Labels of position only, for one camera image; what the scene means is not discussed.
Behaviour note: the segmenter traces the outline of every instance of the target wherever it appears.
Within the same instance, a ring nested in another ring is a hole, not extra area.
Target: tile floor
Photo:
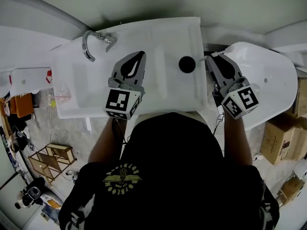
[[[208,108],[199,112],[200,115],[207,122],[211,131],[215,128],[216,118],[219,115],[212,98],[213,81],[210,75],[207,74],[207,93],[208,93]],[[48,121],[48,107],[47,96],[44,92],[37,94],[37,99],[40,100],[40,107],[35,109],[36,119],[27,121],[29,127],[30,136],[33,144],[37,149],[41,149],[50,142],[49,140],[49,121]],[[133,117],[127,125],[125,137],[127,138],[134,127],[136,117]],[[68,170],[79,170],[83,165],[87,163],[89,154],[94,144],[96,143],[100,133],[102,132],[107,118],[91,118],[92,133],[89,133],[85,128],[85,119],[59,119],[57,110],[51,112],[51,126],[52,131],[57,136],[62,136],[63,131],[69,132],[69,140],[67,144],[73,147],[73,152],[77,161],[68,168]],[[264,133],[265,124],[261,124],[250,131],[246,132],[252,155],[255,155],[260,151],[262,137]],[[224,150],[224,123],[221,122],[216,130],[215,134],[222,150]],[[66,142],[68,134],[65,132],[63,138],[57,138],[61,142]],[[51,141],[56,142],[56,137],[51,136]],[[33,153],[28,147],[25,148],[25,156],[29,156]],[[256,166],[265,180],[267,186],[271,189],[273,195],[277,195],[278,190],[285,182],[288,176],[292,174],[295,161],[285,161],[279,165],[271,165],[266,159],[255,161]],[[53,191],[64,201],[73,188],[73,183],[70,176],[59,176],[53,182]]]

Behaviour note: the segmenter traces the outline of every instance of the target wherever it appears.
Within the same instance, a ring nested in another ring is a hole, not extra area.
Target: cardboard box
[[[307,153],[307,120],[287,114],[266,123],[261,153],[272,164],[300,160]]]
[[[293,105],[287,110],[288,114],[301,117],[307,114],[307,79],[299,78],[297,83],[297,94]]]
[[[281,199],[283,205],[286,205],[295,199],[295,197],[298,196],[299,192],[304,187],[304,184],[305,183],[296,175],[287,180],[278,192],[279,198]]]

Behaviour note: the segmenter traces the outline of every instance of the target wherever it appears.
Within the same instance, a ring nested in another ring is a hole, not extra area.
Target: forearm
[[[88,159],[89,163],[102,162],[105,164],[112,164],[119,160],[124,140],[123,134],[125,134],[126,131],[127,121],[118,119],[118,122],[113,118],[108,120],[96,145],[91,151],[90,157]]]
[[[227,111],[224,113],[225,159],[236,165],[252,165],[242,118],[235,120]]]

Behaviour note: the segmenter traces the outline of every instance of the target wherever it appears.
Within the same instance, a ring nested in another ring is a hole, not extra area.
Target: white bathtub
[[[290,59],[274,51],[238,42],[228,48],[226,56],[235,61],[250,83],[259,85],[260,105],[243,116],[249,130],[286,111],[297,92],[297,74]]]

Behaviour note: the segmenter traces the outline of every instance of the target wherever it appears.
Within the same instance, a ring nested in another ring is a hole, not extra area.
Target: wooden frame
[[[29,156],[28,159],[33,170],[43,175],[51,187],[51,183],[76,161],[72,153],[72,147],[56,144],[46,145],[41,150]],[[65,168],[61,169],[59,163],[65,164]]]

